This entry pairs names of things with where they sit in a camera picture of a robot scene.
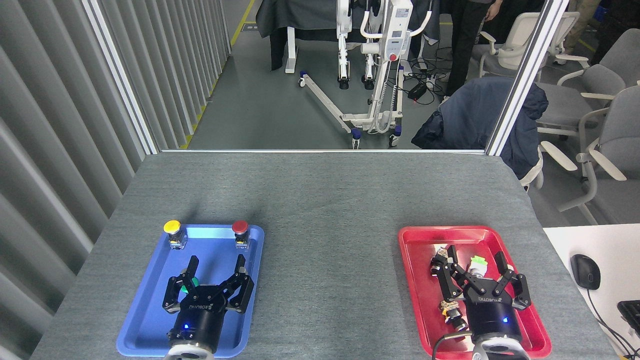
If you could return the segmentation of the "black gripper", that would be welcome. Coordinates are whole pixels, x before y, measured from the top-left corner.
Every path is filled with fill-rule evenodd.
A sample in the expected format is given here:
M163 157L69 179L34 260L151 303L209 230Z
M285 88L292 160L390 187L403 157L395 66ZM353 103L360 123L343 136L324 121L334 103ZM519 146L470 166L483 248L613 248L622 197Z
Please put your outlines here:
M245 263L245 256L239 254L234 274L227 280L218 285L199 285L195 276L199 258L192 255L187 267L169 278L162 307L168 313L177 312L174 326L167 333L170 347L188 342L218 346L227 310L245 313L249 306L255 283ZM182 287L187 295L178 302Z
M532 304L526 276L514 271L503 251L494 255L494 262L500 274L497 283L492 279L473 279L479 289L486 291L480 294L473 283L466 284L466 271L458 264L454 244L441 246L430 260L430 275L437 277L443 300L464 299L473 344L494 337L521 341L522 333L514 308L524 310ZM513 298L505 292L507 284L512 285Z

